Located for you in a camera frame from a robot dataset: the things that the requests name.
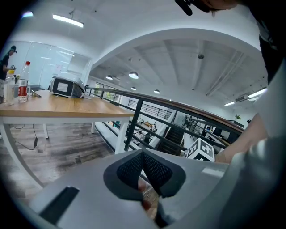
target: wooden table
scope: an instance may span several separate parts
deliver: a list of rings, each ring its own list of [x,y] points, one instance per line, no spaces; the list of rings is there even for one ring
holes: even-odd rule
[[[132,113],[100,98],[55,97],[49,91],[37,91],[37,94],[41,95],[41,98],[29,98],[25,103],[18,103],[18,98],[15,98],[14,105],[0,105],[0,131],[5,146],[15,163],[26,172],[37,187],[42,188],[43,184],[20,155],[9,124],[43,124],[45,136],[48,138],[47,123],[92,123],[94,132],[95,122],[121,121],[115,153],[124,151],[124,137]]]

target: wooden handrail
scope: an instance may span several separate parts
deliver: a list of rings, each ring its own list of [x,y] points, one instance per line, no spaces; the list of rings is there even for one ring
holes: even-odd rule
[[[133,92],[128,92],[128,91],[120,91],[120,90],[113,90],[113,89],[104,89],[104,88],[88,88],[91,90],[99,90],[99,91],[105,91],[105,92],[111,92],[114,94],[120,94],[120,95],[124,95],[124,96],[128,96],[128,97],[132,97],[132,98],[137,98],[137,99],[144,99],[144,100],[149,100],[149,102],[159,102],[161,104],[165,104],[167,106],[173,106],[177,109],[182,109],[182,110],[187,110],[193,113],[198,114],[199,116],[205,117],[207,119],[211,119],[213,121],[216,121],[220,124],[223,124],[227,127],[232,128],[233,130],[236,130],[239,133],[242,133],[244,131],[243,128],[235,125],[234,123],[231,123],[229,121],[227,121],[226,119],[219,117],[215,114],[212,114],[210,112],[186,105],[186,104],[182,104],[179,102],[174,102],[174,101],[169,101],[167,99],[162,99],[162,98],[157,98],[157,97],[153,97],[153,96],[149,96],[149,95],[144,95],[144,94],[139,94],[139,93],[133,93]]]

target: gray floor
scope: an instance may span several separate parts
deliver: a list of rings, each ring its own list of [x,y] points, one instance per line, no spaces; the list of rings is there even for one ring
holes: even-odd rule
[[[112,149],[96,132],[92,134],[90,123],[47,125],[49,139],[45,139],[42,125],[35,125],[38,146],[27,150],[16,143],[25,162],[35,175],[46,185],[67,171],[86,161],[113,155]],[[16,141],[33,148],[35,134],[33,125],[23,129],[11,128]],[[28,202],[39,189],[16,166],[3,140],[0,140],[0,168],[10,193]]]

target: cable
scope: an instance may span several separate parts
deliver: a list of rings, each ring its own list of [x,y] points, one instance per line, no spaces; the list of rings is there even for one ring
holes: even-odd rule
[[[20,144],[21,146],[25,147],[28,150],[34,150],[37,147],[37,144],[38,144],[38,138],[37,138],[36,131],[35,131],[35,128],[34,128],[34,124],[33,124],[33,130],[34,130],[34,133],[35,133],[35,136],[36,136],[35,141],[34,141],[34,148],[28,148],[27,146],[23,145],[21,142],[15,141],[15,139],[14,139],[15,143]]]
[[[21,146],[24,146],[28,150],[34,150],[36,148],[36,146],[34,146],[34,148],[28,148],[27,146],[23,145],[22,143],[20,143],[18,141],[15,141],[15,143],[19,143]]]
[[[35,131],[35,128],[34,128],[34,124],[33,124],[33,130],[34,130],[35,136],[36,136],[36,138],[37,138],[36,131]]]
[[[14,127],[14,126],[10,126],[10,127],[13,127],[13,128],[15,128],[15,129],[17,129],[17,130],[21,130],[21,129],[23,129],[23,128],[25,127],[25,124],[24,124],[23,127],[21,127],[21,128],[16,128],[16,127]]]

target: plastic bottle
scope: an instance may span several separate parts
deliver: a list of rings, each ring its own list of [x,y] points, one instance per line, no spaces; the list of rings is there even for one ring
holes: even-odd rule
[[[14,104],[15,70],[9,70],[4,83],[4,103],[5,106]]]
[[[29,72],[30,72],[30,64],[31,62],[26,61],[26,64],[22,70],[19,79],[19,87],[18,87],[18,101],[26,102],[29,97],[30,92],[30,84],[29,84]]]

